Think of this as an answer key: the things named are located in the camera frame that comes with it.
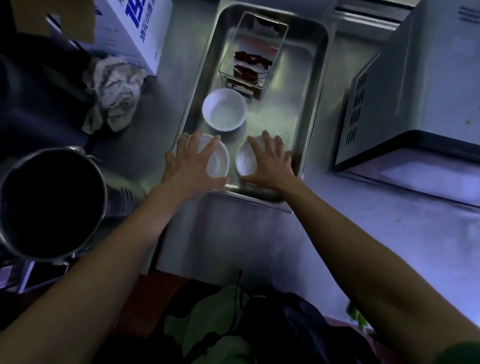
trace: stainless steel machine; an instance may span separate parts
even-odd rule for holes
[[[480,206],[480,0],[423,0],[353,79],[334,170]]]

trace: cardboard flap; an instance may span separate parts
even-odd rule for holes
[[[60,17],[63,34],[71,40],[95,41],[94,0],[11,0],[17,31],[49,36],[46,15]]]

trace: person's left hand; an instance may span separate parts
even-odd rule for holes
[[[207,174],[208,161],[220,143],[220,136],[214,137],[198,153],[201,136],[202,131],[197,130],[189,140],[188,133],[183,133],[177,142],[177,156],[175,157],[172,151],[165,154],[167,165],[162,186],[168,184],[172,193],[180,194],[184,200],[222,188],[228,183],[227,177],[212,178]]]

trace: white box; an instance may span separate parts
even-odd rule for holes
[[[172,0],[95,0],[95,42],[79,44],[93,56],[119,56],[155,76],[172,6]]]

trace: hand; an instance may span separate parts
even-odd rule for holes
[[[189,134],[183,133],[177,142],[177,156],[172,151],[165,154],[167,163],[162,177],[162,185],[170,185],[184,200],[203,195],[211,190],[222,188],[228,183],[227,177],[212,178],[207,174],[210,157],[220,143],[220,136],[213,138],[198,153],[198,144],[202,131],[197,130],[189,140]]]
[[[290,151],[285,152],[283,140],[278,135],[272,139],[268,131],[264,130],[262,137],[265,151],[255,138],[252,136],[247,138],[257,159],[257,171],[249,176],[240,177],[240,182],[278,191],[285,180],[294,176],[291,166],[292,154]]]

